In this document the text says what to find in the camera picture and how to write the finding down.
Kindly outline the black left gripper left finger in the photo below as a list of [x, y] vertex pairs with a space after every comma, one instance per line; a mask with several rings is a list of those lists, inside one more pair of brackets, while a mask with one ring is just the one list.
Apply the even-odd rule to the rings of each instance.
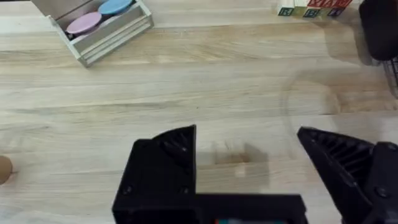
[[116, 223], [132, 221], [135, 198], [196, 193], [196, 130], [193, 124], [134, 142], [111, 209]]

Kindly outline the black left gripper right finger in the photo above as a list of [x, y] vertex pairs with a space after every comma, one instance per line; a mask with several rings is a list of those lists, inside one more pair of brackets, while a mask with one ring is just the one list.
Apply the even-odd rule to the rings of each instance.
[[397, 145], [301, 127], [297, 137], [344, 224], [397, 224]]

